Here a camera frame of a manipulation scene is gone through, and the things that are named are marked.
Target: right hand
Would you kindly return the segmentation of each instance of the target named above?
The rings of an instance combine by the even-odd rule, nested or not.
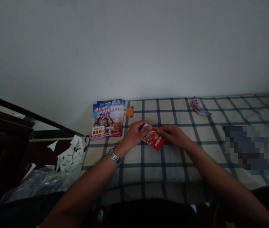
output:
[[[172,144],[185,150],[197,145],[176,125],[160,127],[157,133]]]

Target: red card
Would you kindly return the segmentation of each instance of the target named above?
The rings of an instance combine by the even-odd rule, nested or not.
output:
[[[152,128],[151,131],[147,135],[145,135],[142,141],[146,142],[149,146],[159,151],[165,139],[159,134],[157,134],[157,130],[155,128]]]

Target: white wall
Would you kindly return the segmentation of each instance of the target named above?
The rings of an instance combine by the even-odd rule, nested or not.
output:
[[[0,98],[80,133],[98,100],[266,92],[269,1],[0,1]]]

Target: plaid bed sheet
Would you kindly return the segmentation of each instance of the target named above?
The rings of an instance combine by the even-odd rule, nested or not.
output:
[[[134,106],[134,117],[125,116],[124,132],[141,119],[153,127],[178,125],[227,172],[253,190],[269,186],[269,175],[251,175],[225,153],[227,125],[269,125],[269,95],[197,98],[211,116],[198,116],[190,107],[192,98],[126,101]],[[104,157],[123,137],[89,142],[82,174]],[[130,200],[162,198],[177,203],[214,200],[214,195],[187,153],[165,142],[158,152],[144,142],[127,154],[114,172],[99,204],[110,205]]]

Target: wristwatch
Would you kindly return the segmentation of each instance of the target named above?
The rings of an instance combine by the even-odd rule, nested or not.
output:
[[[109,150],[109,157],[116,163],[120,164],[122,162],[122,160],[125,158],[119,158],[113,151],[113,149],[116,147],[117,145],[114,145],[110,150]]]

